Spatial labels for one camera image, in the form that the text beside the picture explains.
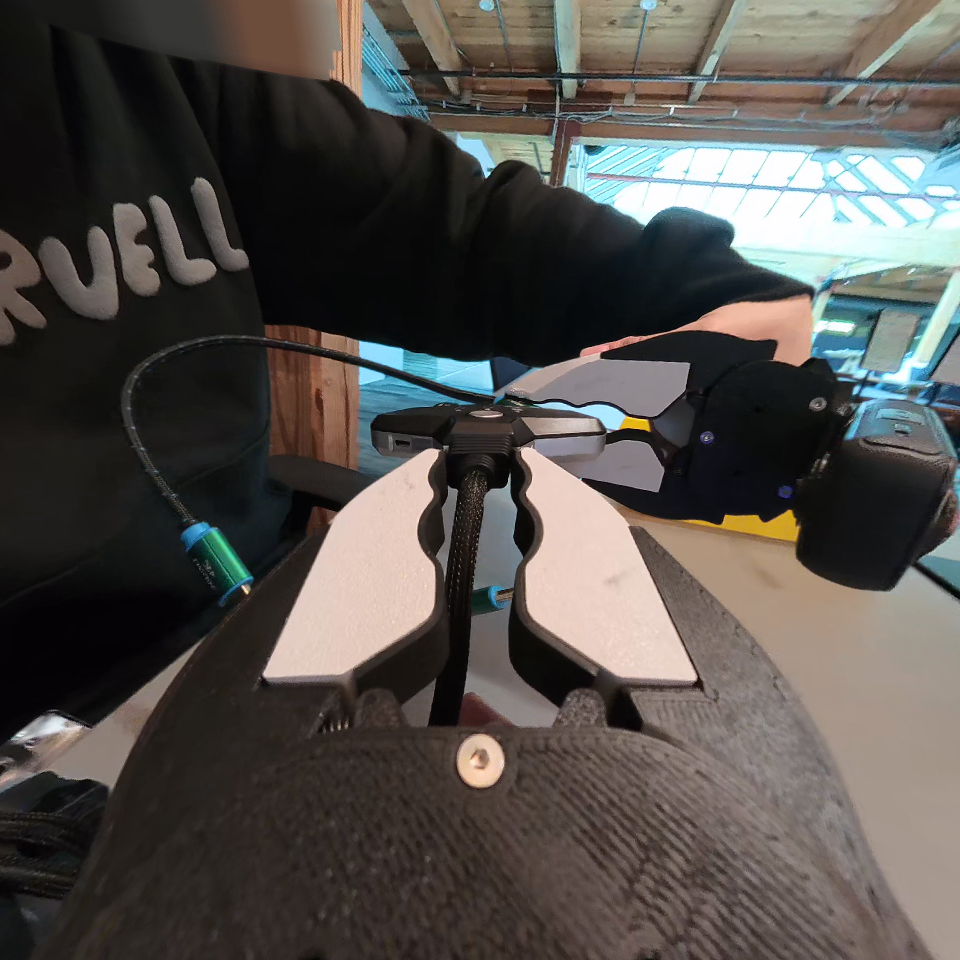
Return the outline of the person's black hoodie torso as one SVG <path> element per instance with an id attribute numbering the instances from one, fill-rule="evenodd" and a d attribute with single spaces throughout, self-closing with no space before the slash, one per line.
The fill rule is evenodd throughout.
<path id="1" fill-rule="evenodd" d="M 190 61 L 2 2 L 2 739 L 82 715 L 103 677 L 211 604 L 122 424 L 127 375 L 193 338 L 299 326 L 410 349 L 477 320 L 346 305 L 387 243 L 459 280 L 502 174 L 335 82 Z"/>

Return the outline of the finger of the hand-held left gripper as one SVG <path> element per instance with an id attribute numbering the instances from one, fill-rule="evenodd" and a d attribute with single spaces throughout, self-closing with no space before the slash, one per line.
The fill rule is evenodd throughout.
<path id="1" fill-rule="evenodd" d="M 627 423 L 606 436 L 600 456 L 581 467 L 583 482 L 664 493 L 685 479 L 691 425 Z"/>
<path id="2" fill-rule="evenodd" d="M 690 364 L 577 358 L 527 371 L 506 388 L 508 402 L 603 405 L 629 418 L 654 419 L 688 390 Z"/>

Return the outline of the black office chair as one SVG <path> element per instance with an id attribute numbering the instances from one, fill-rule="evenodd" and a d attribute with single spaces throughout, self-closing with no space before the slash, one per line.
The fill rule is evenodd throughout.
<path id="1" fill-rule="evenodd" d="M 377 481 L 346 466 L 292 454 L 270 456 L 268 473 L 290 489 L 288 526 L 298 533 L 306 533 L 315 510 L 338 513 Z"/>

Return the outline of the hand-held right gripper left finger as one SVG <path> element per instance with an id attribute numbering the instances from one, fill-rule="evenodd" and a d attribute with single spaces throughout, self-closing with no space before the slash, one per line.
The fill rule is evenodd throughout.
<path id="1" fill-rule="evenodd" d="M 446 456 L 420 452 L 353 498 L 330 524 L 262 673 L 274 688 L 328 687 L 408 702 L 450 654 L 438 554 Z"/>

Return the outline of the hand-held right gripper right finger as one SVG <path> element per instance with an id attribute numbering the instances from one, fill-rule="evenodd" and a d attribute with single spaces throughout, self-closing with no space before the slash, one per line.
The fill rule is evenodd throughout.
<path id="1" fill-rule="evenodd" d="M 612 707 L 632 690 L 695 689 L 688 648 L 619 511 L 531 448 L 515 454 L 510 492 L 518 676 L 556 707 L 574 690 Z"/>

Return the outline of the person's left hand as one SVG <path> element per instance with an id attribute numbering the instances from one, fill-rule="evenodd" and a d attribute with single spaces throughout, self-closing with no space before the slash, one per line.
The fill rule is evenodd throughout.
<path id="1" fill-rule="evenodd" d="M 658 325 L 597 342 L 581 350 L 590 357 L 623 349 L 674 332 L 721 333 L 746 341 L 774 341 L 774 360 L 801 366 L 810 359 L 813 336 L 813 294 L 802 292 L 778 299 L 740 300 L 708 310 L 694 318 L 667 318 Z"/>

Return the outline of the wooden post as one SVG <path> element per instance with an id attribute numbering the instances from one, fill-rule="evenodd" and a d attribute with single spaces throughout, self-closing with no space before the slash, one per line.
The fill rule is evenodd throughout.
<path id="1" fill-rule="evenodd" d="M 362 88 L 361 1 L 280 1 L 280 71 Z M 270 352 L 270 452 L 337 467 L 358 462 L 358 368 L 306 354 Z"/>

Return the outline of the thick black braided hub cable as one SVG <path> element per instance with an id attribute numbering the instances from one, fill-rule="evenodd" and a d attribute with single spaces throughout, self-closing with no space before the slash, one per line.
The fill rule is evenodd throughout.
<path id="1" fill-rule="evenodd" d="M 444 583 L 450 647 L 434 686 L 430 726 L 453 726 L 461 713 L 487 494 L 506 487 L 518 450 L 532 449 L 563 464 L 578 465 L 599 457 L 606 434 L 606 427 L 594 416 L 529 405 L 438 404 L 373 419 L 370 439 L 378 453 L 409 458 L 438 450 L 445 457 L 446 484 L 457 492 Z"/>

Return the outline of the person's left forearm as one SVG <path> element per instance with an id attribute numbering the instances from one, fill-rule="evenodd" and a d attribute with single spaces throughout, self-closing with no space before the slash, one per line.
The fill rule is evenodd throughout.
<path id="1" fill-rule="evenodd" d="M 544 367 L 669 318 L 813 294 L 745 256 L 728 219 L 671 206 L 640 222 L 522 163 L 485 176 L 461 150 L 448 160 L 426 205 L 425 290 L 405 318 L 407 351 Z"/>

